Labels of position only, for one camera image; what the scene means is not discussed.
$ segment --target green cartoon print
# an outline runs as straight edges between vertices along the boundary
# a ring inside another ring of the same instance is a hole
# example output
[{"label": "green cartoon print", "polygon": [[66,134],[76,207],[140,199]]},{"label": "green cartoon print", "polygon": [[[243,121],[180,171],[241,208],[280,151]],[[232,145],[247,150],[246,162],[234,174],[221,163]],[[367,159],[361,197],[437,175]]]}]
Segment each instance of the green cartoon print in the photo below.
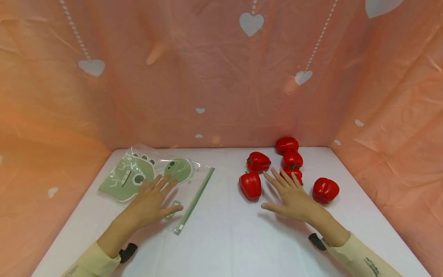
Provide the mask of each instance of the green cartoon print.
[{"label": "green cartoon print", "polygon": [[175,158],[167,163],[164,176],[171,174],[171,181],[178,179],[178,184],[186,182],[194,171],[192,162],[188,159]]},{"label": "green cartoon print", "polygon": [[98,190],[112,195],[118,201],[128,201],[138,193],[145,179],[148,183],[154,180],[154,163],[146,155],[140,157],[136,153],[126,154]]}]

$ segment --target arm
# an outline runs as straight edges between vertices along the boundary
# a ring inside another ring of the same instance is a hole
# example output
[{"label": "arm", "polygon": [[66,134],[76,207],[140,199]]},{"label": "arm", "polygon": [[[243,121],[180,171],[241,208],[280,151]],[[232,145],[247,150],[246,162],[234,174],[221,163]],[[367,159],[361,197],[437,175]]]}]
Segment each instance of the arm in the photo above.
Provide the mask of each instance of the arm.
[{"label": "arm", "polygon": [[346,230],[321,205],[316,203],[303,189],[294,173],[292,179],[281,171],[281,177],[272,169],[275,177],[266,172],[264,176],[278,191],[283,206],[263,203],[262,208],[283,216],[303,221],[314,227],[322,236],[322,242],[331,255],[356,277],[401,277],[387,262],[365,246]]},{"label": "arm", "polygon": [[401,277],[387,262],[338,223],[326,210],[323,219],[311,222],[329,253],[352,274],[362,277]]},{"label": "arm", "polygon": [[110,276],[120,263],[121,248],[138,229],[183,210],[181,205],[161,208],[166,196],[177,185],[177,180],[166,185],[170,176],[160,179],[161,175],[149,185],[142,184],[135,199],[62,276]]}]

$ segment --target plastic bag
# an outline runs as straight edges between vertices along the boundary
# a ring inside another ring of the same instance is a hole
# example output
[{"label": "plastic bag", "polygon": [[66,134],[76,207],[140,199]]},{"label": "plastic bag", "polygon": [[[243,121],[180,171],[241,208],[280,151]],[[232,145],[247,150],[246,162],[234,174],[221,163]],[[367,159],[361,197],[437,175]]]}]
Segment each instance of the plastic bag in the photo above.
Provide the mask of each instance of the plastic bag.
[{"label": "plastic bag", "polygon": [[[174,150],[169,149],[168,155],[173,154]],[[138,194],[140,185],[145,179],[150,183],[158,174],[163,176],[171,174],[171,181],[178,179],[178,185],[169,194],[174,195],[174,198],[168,205],[181,204],[184,212],[178,225],[171,229],[179,235],[197,205],[212,172],[214,168],[188,158],[166,157],[155,149],[136,145],[126,152],[98,190],[107,193],[117,201],[127,202]],[[165,220],[170,220],[174,216],[174,214],[169,215],[165,217]]]}]

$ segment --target finger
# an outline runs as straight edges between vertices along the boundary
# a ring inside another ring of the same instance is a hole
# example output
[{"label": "finger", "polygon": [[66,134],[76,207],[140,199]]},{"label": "finger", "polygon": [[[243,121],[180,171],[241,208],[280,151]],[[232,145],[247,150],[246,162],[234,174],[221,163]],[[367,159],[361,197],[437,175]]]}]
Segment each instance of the finger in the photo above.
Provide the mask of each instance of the finger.
[{"label": "finger", "polygon": [[284,170],[280,170],[281,175],[283,175],[283,178],[286,180],[286,182],[289,184],[289,186],[297,188],[294,181],[288,176],[288,174]]},{"label": "finger", "polygon": [[281,190],[283,189],[283,187],[281,186],[281,184],[275,180],[274,178],[272,178],[268,173],[263,172],[263,176],[265,177],[265,179],[271,183],[271,185],[280,193]]},{"label": "finger", "polygon": [[294,181],[295,186],[296,186],[298,189],[304,191],[304,189],[302,188],[302,184],[300,184],[300,182],[299,182],[299,180],[297,179],[297,176],[295,175],[294,172],[291,172],[291,177],[292,177],[292,180]]},{"label": "finger", "polygon": [[283,206],[278,206],[278,205],[276,205],[274,203],[263,203],[261,205],[261,208],[264,209],[264,210],[268,210],[268,211],[274,212],[274,213],[276,213],[278,215],[286,216],[286,212],[285,212],[284,207]]},{"label": "finger", "polygon": [[162,218],[164,218],[164,217],[166,217],[168,215],[171,215],[173,213],[176,213],[178,211],[182,211],[182,210],[183,210],[183,206],[182,205],[175,205],[175,206],[171,206],[169,208],[163,209],[161,211]]},{"label": "finger", "polygon": [[162,179],[162,175],[158,174],[157,177],[148,185],[145,192],[152,191],[157,185],[157,183],[160,181],[160,179]]},{"label": "finger", "polygon": [[166,198],[166,196],[172,191],[172,189],[175,188],[175,186],[177,186],[177,183],[179,182],[178,179],[175,179],[174,181],[172,181],[171,183],[169,183],[163,190],[162,190],[162,194],[164,196],[164,198]]},{"label": "finger", "polygon": [[282,185],[282,187],[289,187],[289,184],[283,179],[283,177],[274,169],[271,168],[271,172],[277,181]]},{"label": "finger", "polygon": [[163,177],[163,179],[161,179],[160,182],[155,186],[155,190],[156,191],[162,190],[162,188],[166,185],[166,183],[169,181],[170,178],[171,178],[170,174]]},{"label": "finger", "polygon": [[148,188],[148,180],[144,179],[143,183],[141,183],[141,186],[139,188],[139,195],[145,192],[147,188]]}]

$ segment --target wrinkled fabric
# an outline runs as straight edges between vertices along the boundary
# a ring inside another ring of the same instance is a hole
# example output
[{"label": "wrinkled fabric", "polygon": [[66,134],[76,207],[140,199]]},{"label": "wrinkled fabric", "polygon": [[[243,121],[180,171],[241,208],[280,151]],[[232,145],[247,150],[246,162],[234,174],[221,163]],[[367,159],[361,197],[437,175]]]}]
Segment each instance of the wrinkled fabric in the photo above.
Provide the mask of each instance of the wrinkled fabric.
[{"label": "wrinkled fabric", "polygon": [[61,277],[109,277],[120,261],[120,255],[112,259],[94,242]]},{"label": "wrinkled fabric", "polygon": [[402,277],[391,265],[364,245],[353,233],[341,247],[331,246],[324,238],[322,243],[334,259],[344,265],[355,277]]},{"label": "wrinkled fabric", "polygon": [[286,135],[330,146],[443,276],[442,12],[438,0],[1,1],[0,276],[32,273],[114,149]]}]

